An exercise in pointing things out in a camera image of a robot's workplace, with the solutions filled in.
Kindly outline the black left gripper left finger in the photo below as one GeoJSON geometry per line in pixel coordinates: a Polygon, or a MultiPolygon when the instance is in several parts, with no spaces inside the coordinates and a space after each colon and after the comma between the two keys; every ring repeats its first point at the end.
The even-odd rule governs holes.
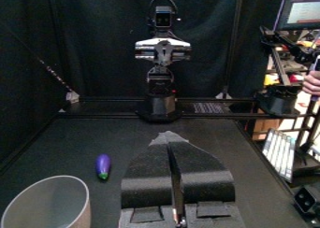
{"type": "Polygon", "coordinates": [[[170,157],[171,142],[182,138],[159,133],[133,157],[121,178],[120,228],[180,228],[170,157]]]}

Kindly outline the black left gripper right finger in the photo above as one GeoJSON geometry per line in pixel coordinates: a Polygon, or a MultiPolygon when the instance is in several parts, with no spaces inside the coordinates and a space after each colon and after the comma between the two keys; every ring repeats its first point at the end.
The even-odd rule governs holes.
{"type": "Polygon", "coordinates": [[[235,206],[234,178],[218,158],[166,132],[176,228],[246,228],[235,206]]]}

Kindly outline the person's hand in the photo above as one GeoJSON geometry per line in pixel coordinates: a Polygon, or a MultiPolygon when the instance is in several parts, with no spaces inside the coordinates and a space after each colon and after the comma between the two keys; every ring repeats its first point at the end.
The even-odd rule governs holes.
{"type": "Polygon", "coordinates": [[[302,91],[310,95],[320,96],[320,71],[310,71],[303,77],[302,91]]]}

